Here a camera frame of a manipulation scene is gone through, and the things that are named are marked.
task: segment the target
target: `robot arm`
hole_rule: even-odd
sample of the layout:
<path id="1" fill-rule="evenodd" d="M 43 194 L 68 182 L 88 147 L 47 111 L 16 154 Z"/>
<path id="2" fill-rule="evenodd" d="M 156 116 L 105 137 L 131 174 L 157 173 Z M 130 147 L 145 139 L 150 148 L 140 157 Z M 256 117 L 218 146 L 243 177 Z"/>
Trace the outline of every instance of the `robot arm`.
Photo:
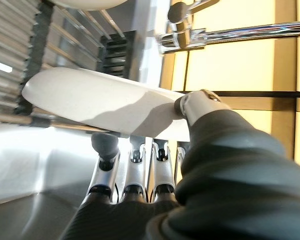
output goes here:
<path id="1" fill-rule="evenodd" d="M 300 240 L 300 167 L 282 145 L 214 93 L 175 105 L 190 132 L 175 191 L 183 206 L 153 218 L 147 239 Z"/>

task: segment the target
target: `faucet handle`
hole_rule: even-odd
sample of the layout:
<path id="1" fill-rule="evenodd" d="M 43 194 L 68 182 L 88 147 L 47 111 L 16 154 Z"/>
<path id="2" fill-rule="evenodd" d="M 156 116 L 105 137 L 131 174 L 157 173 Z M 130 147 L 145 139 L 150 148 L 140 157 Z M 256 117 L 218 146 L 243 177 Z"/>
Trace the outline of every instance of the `faucet handle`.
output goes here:
<path id="1" fill-rule="evenodd" d="M 217 2 L 219 2 L 219 0 L 200 0 L 192 5 L 187 5 L 182 1 L 173 4 L 168 12 L 171 30 L 175 33 L 183 33 L 186 29 L 191 29 L 193 21 L 192 14 L 208 8 Z"/>
<path id="2" fill-rule="evenodd" d="M 118 137 L 109 133 L 96 132 L 91 136 L 93 149 L 105 161 L 113 159 L 118 154 L 118 143 Z"/>
<path id="3" fill-rule="evenodd" d="M 206 9 L 214 4 L 219 2 L 219 0 L 199 0 L 194 2 L 194 4 L 188 7 L 188 11 L 190 14 L 195 14 L 203 9 Z"/>

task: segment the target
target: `stainless steel sink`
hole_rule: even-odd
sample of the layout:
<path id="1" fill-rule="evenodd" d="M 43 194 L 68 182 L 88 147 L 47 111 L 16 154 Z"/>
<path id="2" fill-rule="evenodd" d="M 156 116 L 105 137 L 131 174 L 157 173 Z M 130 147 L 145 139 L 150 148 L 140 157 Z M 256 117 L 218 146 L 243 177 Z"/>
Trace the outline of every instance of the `stainless steel sink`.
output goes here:
<path id="1" fill-rule="evenodd" d="M 0 124 L 0 240 L 58 239 L 97 159 L 84 132 Z"/>

